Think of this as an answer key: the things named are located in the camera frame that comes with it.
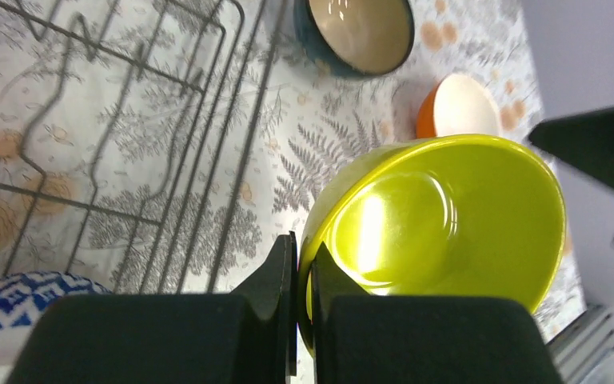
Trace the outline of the orange bowl white inside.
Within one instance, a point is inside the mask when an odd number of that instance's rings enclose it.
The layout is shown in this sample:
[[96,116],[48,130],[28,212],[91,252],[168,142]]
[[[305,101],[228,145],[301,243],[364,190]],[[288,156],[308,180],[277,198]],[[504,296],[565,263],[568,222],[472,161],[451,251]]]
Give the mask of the orange bowl white inside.
[[467,74],[450,74],[422,102],[416,121],[417,138],[457,134],[499,136],[503,125],[492,93]]

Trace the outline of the dark teal bowl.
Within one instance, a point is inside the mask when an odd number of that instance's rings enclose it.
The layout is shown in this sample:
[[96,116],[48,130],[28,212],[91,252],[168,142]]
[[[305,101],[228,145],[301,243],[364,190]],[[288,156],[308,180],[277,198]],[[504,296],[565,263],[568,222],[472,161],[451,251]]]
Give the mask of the dark teal bowl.
[[306,56],[340,78],[397,70],[412,52],[416,31],[405,0],[294,1],[293,26]]

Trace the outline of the yellow-green bowl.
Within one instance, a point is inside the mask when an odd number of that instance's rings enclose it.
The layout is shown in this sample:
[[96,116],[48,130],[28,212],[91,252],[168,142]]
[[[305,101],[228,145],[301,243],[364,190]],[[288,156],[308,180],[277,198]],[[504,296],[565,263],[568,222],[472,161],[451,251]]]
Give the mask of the yellow-green bowl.
[[509,298],[534,313],[566,228],[555,174],[517,142],[462,134],[380,146],[339,170],[309,211],[302,340],[314,351],[310,267],[321,246],[370,294]]

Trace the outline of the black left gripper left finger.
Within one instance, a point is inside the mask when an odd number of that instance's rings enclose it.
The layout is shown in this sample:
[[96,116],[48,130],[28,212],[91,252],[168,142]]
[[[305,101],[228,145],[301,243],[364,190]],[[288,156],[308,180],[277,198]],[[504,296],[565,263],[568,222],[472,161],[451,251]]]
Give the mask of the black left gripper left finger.
[[229,293],[87,294],[38,321],[10,383],[287,383],[297,372],[297,241]]

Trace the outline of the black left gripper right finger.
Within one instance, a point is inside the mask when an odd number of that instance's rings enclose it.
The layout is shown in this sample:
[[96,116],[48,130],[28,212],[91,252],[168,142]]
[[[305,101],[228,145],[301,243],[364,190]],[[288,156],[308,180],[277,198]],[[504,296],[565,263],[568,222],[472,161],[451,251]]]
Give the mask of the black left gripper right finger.
[[503,298],[377,296],[320,246],[311,265],[319,383],[559,383],[535,321]]

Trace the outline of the black wire dish rack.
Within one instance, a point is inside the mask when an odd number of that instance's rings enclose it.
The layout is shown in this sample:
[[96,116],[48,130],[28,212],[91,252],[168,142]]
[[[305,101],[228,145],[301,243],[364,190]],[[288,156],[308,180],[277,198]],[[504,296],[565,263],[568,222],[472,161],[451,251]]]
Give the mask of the black wire dish rack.
[[240,203],[286,1],[0,1],[0,278],[205,290],[257,255]]

